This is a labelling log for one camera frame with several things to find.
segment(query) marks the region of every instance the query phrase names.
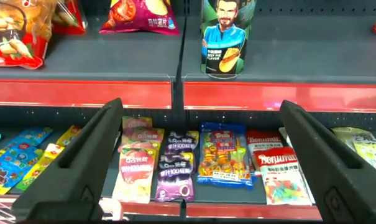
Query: gray shelf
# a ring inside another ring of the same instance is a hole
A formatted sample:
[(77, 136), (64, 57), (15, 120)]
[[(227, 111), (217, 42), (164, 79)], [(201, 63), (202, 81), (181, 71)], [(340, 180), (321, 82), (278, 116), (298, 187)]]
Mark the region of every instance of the gray shelf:
[(0, 68), (0, 78), (170, 81), (177, 74), (181, 35), (153, 32), (99, 34), (105, 16), (88, 18), (85, 35), (53, 35), (37, 70)]
[[(254, 16), (245, 69), (237, 82), (376, 84), (376, 16)], [(200, 18), (186, 21), (181, 76), (201, 73)]]

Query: candy stick package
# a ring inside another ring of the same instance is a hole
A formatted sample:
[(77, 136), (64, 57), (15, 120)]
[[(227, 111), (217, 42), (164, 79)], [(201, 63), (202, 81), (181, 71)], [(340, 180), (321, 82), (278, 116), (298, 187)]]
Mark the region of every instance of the candy stick package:
[(311, 205), (294, 150), (278, 147), (254, 153), (268, 205)]
[(26, 190), (28, 186), (30, 186), (32, 182), (48, 167), (48, 165), (50, 165), (50, 163), (63, 151), (63, 149), (64, 147), (50, 143), (44, 151), (43, 156), (24, 176), (22, 181), (16, 185), (16, 188)]
[(200, 148), (199, 184), (253, 188), (245, 126), (203, 123)]
[(192, 175), (193, 154), (162, 155), (159, 162), (156, 202), (168, 202), (182, 198), (194, 199)]

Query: red shelf edge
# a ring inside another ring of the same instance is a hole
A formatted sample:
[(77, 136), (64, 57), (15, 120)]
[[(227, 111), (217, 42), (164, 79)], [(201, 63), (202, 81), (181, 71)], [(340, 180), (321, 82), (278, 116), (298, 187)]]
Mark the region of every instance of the red shelf edge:
[(376, 113), (376, 85), (184, 82), (186, 110), (278, 111), (290, 100), (308, 111)]
[(102, 107), (117, 97), (125, 108), (170, 109), (171, 81), (0, 79), (0, 105)]
[(276, 220), (321, 220), (316, 206), (232, 205), (187, 203), (189, 218), (259, 218)]

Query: blue candy stick package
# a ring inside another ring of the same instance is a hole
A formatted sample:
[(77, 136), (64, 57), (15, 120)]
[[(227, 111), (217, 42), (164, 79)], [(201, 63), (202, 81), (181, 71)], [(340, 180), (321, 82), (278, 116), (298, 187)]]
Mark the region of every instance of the blue candy stick package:
[(245, 126), (203, 123), (197, 183), (253, 189)]

